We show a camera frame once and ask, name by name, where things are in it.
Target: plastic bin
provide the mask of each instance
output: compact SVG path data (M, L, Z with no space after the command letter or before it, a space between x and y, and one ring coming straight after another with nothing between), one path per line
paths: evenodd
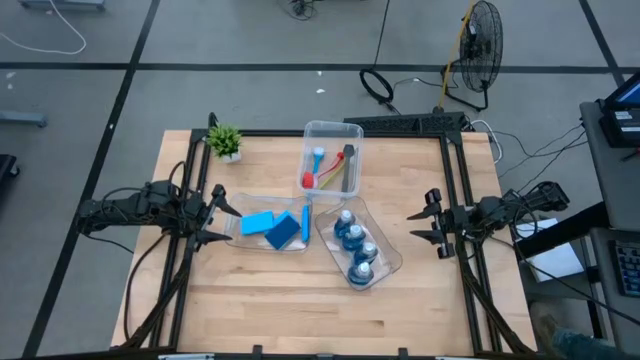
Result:
M345 124L328 121L311 121L304 128L304 145L300 157L300 167L298 169L298 187L307 196L313 197L314 201L324 198L333 198L333 203L340 199L347 199L355 196L360 189L360 173L362 170L362 146L364 130L355 124ZM348 165L348 178L346 188L343 187L345 167L336 173L333 179L322 189L305 189L302 186L302 178L305 172L312 172L314 165L313 149L324 148L324 159L320 162L318 175L331 167L337 158L337 154L344 150L345 145L351 144L354 147L354 154ZM330 174L318 179L318 185L322 184Z
M311 226L311 218L313 214L313 208L311 202L304 196L297 198L281 198L271 196L252 196L244 193L237 193L229 200L229 205L238 210L243 215L249 215L259 213L263 211L273 211L274 218L288 210L293 215L298 223L302 226L302 208L304 205L309 205L309 226ZM309 246L309 241L302 241L302 230L298 231L292 238L292 240L282 249L276 250L264 237L263 233L242 235L241 222L242 220L236 216L227 215L227 221L224 227L224 234L233 238L233 240L226 241L227 245L237 246L241 248L257 249L257 250L270 250L274 252L282 251L302 251Z
M378 255L371 263L373 279L366 285L357 285L349 280L348 272L354 265L354 252L346 251L342 247L342 240L335 236L333 226L340 217L342 210L349 210L355 215L355 223L361 225L367 234L365 241L373 242L378 248ZM402 255L391 246L378 224L373 220L367 206L359 197L353 197L344 204L323 212L316 217L316 229L324 241L327 249L338 264L349 285L355 290L365 290L378 281L396 272L402 266Z

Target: shoe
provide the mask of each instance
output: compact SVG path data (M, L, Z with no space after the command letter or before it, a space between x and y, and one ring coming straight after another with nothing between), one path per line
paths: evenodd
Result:
M544 353L549 356L564 358L553 346L553 334L555 334L559 326L549 306L540 302L534 302L529 307L529 314L533 324L533 332L538 337L538 342Z

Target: wooden tabletop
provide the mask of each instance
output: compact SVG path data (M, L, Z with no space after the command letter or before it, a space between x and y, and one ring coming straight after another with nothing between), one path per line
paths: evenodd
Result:
M154 180L166 179L185 159L189 134L165 132ZM474 199L500 195L487 136L465 133L463 139ZM302 138L245 137L243 143L240 163L211 159L206 194L221 183L229 197L238 192L302 195L296 186ZM462 202L453 147L450 153ZM358 195L402 255L402 267L359 292L349 287L315 229L302 254L209 244L195 256L178 350L247 353L260 344L265 353L393 355L406 347L411 355L472 355L458 261L439 260L436 247L409 234L428 229L430 220L405 220L425 206L423 195L434 187L442 191L443 208L448 207L438 140L366 138ZM314 205L316 214L319 210ZM217 212L211 229L221 232L226 216ZM159 232L155 227L140 231L132 264ZM509 239L505 231L496 237ZM168 243L161 243L135 276L130 329L144 320L157 300ZM522 341L535 348L513 250L494 241L487 241L484 250L494 303ZM484 311L477 308L489 349ZM169 309L162 334L165 344L172 305ZM113 344L124 341L122 318L121 308Z

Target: monitor screen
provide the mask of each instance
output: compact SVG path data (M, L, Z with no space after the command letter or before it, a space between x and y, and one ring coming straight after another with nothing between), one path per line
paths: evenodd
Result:
M640 80L616 99L616 102L640 105Z

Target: fan grille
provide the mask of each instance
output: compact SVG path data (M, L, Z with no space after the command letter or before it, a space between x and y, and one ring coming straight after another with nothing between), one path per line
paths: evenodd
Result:
M483 92L496 80L501 62L500 13L493 4L478 1L460 39L460 66L465 85L475 92Z

